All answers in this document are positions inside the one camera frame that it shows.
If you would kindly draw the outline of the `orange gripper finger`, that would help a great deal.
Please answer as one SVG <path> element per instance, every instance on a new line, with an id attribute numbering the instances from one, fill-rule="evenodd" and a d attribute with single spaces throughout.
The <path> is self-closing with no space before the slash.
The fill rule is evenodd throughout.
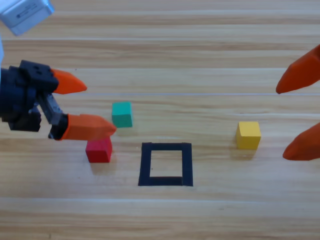
<path id="1" fill-rule="evenodd" d="M 320 46 L 316 46 L 289 65 L 280 78 L 276 93 L 299 90 L 320 80 Z"/>
<path id="2" fill-rule="evenodd" d="M 320 124 L 300 133 L 285 149 L 283 158 L 291 161 L 310 161 L 320 158 Z"/>

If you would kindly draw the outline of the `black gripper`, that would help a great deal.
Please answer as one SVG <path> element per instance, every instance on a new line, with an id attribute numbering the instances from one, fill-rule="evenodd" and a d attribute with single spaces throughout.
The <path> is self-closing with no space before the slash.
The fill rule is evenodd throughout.
<path id="1" fill-rule="evenodd" d="M 18 67 L 0 70 L 0 119 L 12 131 L 37 132 L 42 108 L 54 140 L 100 140 L 112 136 L 117 127 L 98 115 L 62 114 L 52 93 L 71 94 L 87 90 L 73 74 L 48 65 L 22 60 Z"/>

